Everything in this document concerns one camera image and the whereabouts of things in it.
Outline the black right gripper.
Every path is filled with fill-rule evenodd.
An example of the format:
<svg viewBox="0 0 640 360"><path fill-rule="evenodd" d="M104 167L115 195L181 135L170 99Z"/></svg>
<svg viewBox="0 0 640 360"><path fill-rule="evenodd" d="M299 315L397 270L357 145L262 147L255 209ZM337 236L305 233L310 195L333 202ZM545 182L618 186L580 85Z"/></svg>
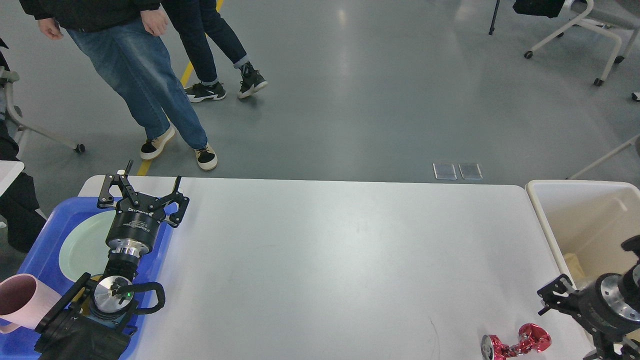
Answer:
<svg viewBox="0 0 640 360"><path fill-rule="evenodd" d="M630 360L631 342L626 335L639 329L639 282L626 275L604 274L583 289L562 273L537 290L543 316L556 310L588 323L595 349L586 360ZM615 344L622 345L620 353Z"/></svg>

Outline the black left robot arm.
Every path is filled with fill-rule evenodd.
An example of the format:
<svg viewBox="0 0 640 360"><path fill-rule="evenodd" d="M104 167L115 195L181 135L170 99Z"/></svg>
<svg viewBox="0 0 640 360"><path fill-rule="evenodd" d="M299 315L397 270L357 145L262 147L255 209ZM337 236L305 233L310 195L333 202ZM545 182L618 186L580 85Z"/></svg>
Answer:
<svg viewBox="0 0 640 360"><path fill-rule="evenodd" d="M160 283L135 283L135 278L142 258L154 250L161 225L178 227L190 199L179 189L181 176L162 197L135 190L128 180L132 166L130 161L122 174L103 180L97 207L114 209L105 237L105 269L83 273L39 321L34 350L41 360L118 360L138 330L131 319L165 306Z"/></svg>

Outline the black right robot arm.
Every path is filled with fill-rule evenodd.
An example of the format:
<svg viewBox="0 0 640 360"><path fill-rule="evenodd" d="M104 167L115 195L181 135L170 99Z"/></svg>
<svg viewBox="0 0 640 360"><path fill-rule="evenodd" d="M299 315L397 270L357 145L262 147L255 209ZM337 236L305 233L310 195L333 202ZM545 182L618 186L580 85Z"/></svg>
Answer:
<svg viewBox="0 0 640 360"><path fill-rule="evenodd" d="M628 334L640 328L640 263L626 273L605 273L583 289L560 274L537 290L542 316L549 310L569 315L592 338L585 360L637 360L639 342Z"/></svg>

